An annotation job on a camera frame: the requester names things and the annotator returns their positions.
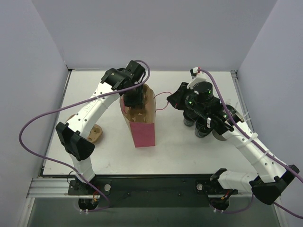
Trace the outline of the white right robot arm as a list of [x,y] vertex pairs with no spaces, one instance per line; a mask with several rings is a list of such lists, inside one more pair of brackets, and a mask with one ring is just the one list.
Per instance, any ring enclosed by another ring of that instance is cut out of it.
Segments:
[[183,82],[167,101],[183,111],[184,124],[195,126],[197,137],[212,133],[217,140],[231,143],[256,170],[256,173],[238,173],[219,169],[210,178],[213,192],[224,189],[251,192],[262,203],[271,205],[294,180],[294,174],[299,173],[295,165],[281,165],[251,131],[243,116],[214,96],[210,82],[199,82],[193,88]]

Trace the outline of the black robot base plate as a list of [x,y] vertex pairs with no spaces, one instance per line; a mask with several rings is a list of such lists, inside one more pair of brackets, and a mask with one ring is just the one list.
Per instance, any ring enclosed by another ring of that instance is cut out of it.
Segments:
[[91,185],[73,179],[68,195],[81,209],[201,208],[226,210],[237,191],[223,189],[210,174],[97,175]]

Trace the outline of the black paper coffee cup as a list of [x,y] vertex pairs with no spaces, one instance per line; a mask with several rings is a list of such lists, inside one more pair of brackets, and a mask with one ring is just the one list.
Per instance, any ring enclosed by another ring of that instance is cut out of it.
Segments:
[[187,126],[187,127],[192,127],[195,124],[195,120],[193,120],[192,118],[190,118],[188,115],[186,115],[185,113],[183,114],[183,123]]

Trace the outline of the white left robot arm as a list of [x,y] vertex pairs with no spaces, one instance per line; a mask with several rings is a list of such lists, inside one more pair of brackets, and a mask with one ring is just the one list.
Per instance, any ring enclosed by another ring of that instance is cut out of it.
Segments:
[[90,131],[102,114],[120,97],[126,107],[143,107],[143,78],[150,69],[142,60],[131,60],[125,68],[107,70],[86,104],[66,123],[59,122],[55,129],[60,143],[69,153],[79,189],[92,194],[96,189],[95,173],[90,156],[95,149],[88,140]]

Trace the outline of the pink cream paper bag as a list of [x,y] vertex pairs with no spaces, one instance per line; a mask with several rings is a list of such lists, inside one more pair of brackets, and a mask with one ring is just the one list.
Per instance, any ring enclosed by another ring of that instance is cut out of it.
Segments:
[[136,148],[154,147],[156,145],[156,95],[148,86],[143,86],[143,108],[130,108],[124,105],[124,97],[119,99],[121,113],[129,128]]

